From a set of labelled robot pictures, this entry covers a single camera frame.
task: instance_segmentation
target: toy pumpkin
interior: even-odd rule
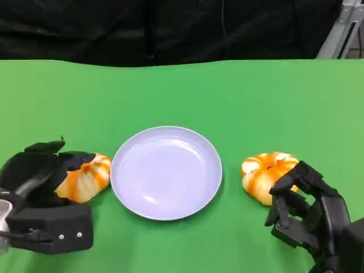
[[[68,171],[67,177],[55,190],[57,195],[77,203],[89,201],[110,183],[111,161],[107,156],[96,154],[80,169]]]
[[[241,165],[244,190],[263,205],[272,205],[269,190],[277,180],[293,169],[299,161],[290,154],[275,152],[249,157]]]

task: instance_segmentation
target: small pumpkin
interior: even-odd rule
[[[87,202],[109,185],[110,165],[111,160],[107,156],[96,154],[91,162],[82,164],[80,169],[68,171],[55,192],[59,197],[74,202]]]
[[[263,205],[272,205],[271,187],[299,161],[290,154],[275,152],[249,157],[241,165],[244,190]]]

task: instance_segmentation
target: empty plate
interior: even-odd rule
[[[202,135],[181,127],[156,127],[134,135],[111,164],[111,186],[132,212],[176,220],[198,212],[222,179],[220,157]]]

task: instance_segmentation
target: green table surface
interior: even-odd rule
[[[364,216],[364,62],[228,61],[111,68],[60,61],[0,62],[0,164],[35,142],[113,157],[154,126],[196,130],[220,153],[225,179],[200,213],[156,222],[111,189],[92,202],[94,246],[48,256],[11,249],[4,273],[307,273],[313,265],[264,227],[268,209],[241,187],[244,158],[284,151],[314,166]]]

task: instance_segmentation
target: black curtain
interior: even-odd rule
[[[147,66],[313,59],[341,0],[1,0],[0,59]]]

